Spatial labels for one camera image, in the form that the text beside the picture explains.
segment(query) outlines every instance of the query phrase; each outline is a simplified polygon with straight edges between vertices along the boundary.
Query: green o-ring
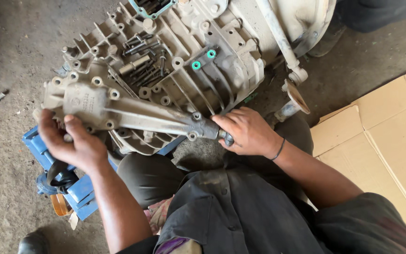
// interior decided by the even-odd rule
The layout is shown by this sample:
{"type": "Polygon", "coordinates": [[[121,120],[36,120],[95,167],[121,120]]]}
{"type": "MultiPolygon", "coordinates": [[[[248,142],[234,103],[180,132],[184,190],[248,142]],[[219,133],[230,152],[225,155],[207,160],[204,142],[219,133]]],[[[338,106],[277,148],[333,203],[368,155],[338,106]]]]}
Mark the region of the green o-ring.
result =
{"type": "Polygon", "coordinates": [[[194,70],[200,69],[201,66],[202,65],[201,65],[201,63],[199,61],[195,61],[195,62],[192,63],[192,69],[194,69],[194,70]]]}
{"type": "Polygon", "coordinates": [[[215,58],[216,57],[216,51],[214,49],[211,49],[210,51],[208,51],[206,53],[206,55],[208,56],[208,58],[215,58]]]}

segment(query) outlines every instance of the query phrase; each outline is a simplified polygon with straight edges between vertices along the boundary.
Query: right hand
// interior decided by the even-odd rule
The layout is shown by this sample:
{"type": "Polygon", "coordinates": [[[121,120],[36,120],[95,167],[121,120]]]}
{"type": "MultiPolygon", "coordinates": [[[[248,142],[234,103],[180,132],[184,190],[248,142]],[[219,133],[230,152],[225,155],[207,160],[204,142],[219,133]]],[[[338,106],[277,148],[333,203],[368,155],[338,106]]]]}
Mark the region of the right hand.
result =
{"type": "Polygon", "coordinates": [[[79,118],[73,115],[64,117],[65,130],[73,138],[73,143],[67,143],[53,116],[50,110],[42,110],[38,132],[54,158],[74,165],[88,175],[109,165],[106,146],[86,131],[79,118]]]}
{"type": "Polygon", "coordinates": [[[261,115],[248,107],[234,109],[225,116],[214,115],[211,119],[234,138],[234,144],[229,147],[223,139],[219,143],[239,155],[262,155],[273,159],[283,142],[261,115]]]}

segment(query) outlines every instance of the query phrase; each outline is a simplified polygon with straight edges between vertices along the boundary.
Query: black wristband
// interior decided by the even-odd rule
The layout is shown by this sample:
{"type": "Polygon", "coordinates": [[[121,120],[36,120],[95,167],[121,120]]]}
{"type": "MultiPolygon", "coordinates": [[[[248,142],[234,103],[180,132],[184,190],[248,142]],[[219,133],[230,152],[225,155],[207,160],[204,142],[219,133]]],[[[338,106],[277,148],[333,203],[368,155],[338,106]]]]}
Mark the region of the black wristband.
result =
{"type": "Polygon", "coordinates": [[[277,155],[275,155],[275,157],[273,159],[270,159],[270,160],[274,160],[280,155],[281,150],[283,150],[283,147],[285,146],[285,141],[286,141],[286,139],[283,138],[283,143],[281,144],[280,150],[278,151],[277,155]]]}

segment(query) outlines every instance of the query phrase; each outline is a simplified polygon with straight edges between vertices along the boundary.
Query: concrete floor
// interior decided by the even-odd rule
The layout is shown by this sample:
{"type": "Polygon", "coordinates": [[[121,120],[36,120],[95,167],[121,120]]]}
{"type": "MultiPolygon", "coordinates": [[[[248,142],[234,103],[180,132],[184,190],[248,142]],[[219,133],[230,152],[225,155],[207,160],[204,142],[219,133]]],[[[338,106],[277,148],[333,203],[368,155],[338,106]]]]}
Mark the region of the concrete floor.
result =
{"type": "MultiPolygon", "coordinates": [[[[107,253],[98,212],[71,230],[67,218],[55,215],[45,195],[36,194],[41,172],[21,136],[35,125],[31,113],[40,106],[43,81],[62,64],[60,48],[72,45],[79,32],[93,29],[116,8],[112,0],[0,0],[0,253],[14,253],[19,239],[42,227],[53,253],[107,253]]],[[[312,110],[313,125],[361,95],[406,72],[406,20],[379,31],[359,34],[347,30],[335,49],[307,63],[309,79],[299,88],[312,110]]],[[[285,101],[280,87],[284,71],[267,75],[258,95],[245,104],[260,113],[277,110],[285,101]]],[[[176,159],[198,157],[220,163],[223,149],[214,142],[185,142],[176,159]]]]}

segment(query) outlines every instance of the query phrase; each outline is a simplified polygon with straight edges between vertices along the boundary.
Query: dark pants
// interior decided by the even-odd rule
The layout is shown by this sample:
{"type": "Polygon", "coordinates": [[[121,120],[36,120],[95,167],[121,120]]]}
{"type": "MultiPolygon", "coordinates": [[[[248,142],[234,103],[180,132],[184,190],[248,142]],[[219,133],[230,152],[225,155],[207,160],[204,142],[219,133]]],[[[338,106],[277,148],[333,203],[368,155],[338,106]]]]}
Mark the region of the dark pants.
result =
{"type": "MultiPolygon", "coordinates": [[[[275,132],[304,152],[313,154],[311,132],[303,118],[294,115],[284,123],[275,125],[275,132]]],[[[236,168],[237,165],[247,165],[284,193],[306,201],[300,186],[275,163],[263,156],[241,156],[227,152],[223,161],[227,170],[236,168]]],[[[117,173],[143,209],[171,198],[184,178],[184,172],[170,159],[157,154],[145,156],[131,153],[121,160],[117,173]]]]}
{"type": "Polygon", "coordinates": [[[334,15],[352,30],[372,32],[406,19],[406,0],[338,0],[334,15]]]}

